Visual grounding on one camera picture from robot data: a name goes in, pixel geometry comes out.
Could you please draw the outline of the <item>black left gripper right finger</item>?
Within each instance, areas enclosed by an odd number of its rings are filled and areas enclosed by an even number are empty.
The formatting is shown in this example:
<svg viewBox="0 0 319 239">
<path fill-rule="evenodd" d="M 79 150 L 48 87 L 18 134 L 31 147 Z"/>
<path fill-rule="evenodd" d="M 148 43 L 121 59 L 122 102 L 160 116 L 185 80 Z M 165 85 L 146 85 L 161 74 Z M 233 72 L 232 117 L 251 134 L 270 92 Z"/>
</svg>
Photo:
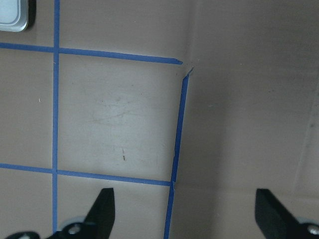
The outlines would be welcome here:
<svg viewBox="0 0 319 239">
<path fill-rule="evenodd" d="M 319 237 L 318 223 L 298 220 L 269 189 L 256 190 L 255 221 L 266 239 Z"/>
</svg>

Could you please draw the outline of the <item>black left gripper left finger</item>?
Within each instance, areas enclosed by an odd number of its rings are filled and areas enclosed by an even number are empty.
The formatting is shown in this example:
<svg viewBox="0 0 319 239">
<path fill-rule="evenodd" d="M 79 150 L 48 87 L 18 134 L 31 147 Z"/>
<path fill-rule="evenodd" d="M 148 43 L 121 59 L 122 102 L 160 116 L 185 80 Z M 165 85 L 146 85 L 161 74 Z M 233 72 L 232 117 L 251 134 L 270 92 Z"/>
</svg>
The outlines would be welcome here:
<svg viewBox="0 0 319 239">
<path fill-rule="evenodd" d="M 55 232 L 51 239 L 108 239 L 115 222 L 113 188 L 100 191 L 84 221 L 68 224 Z"/>
</svg>

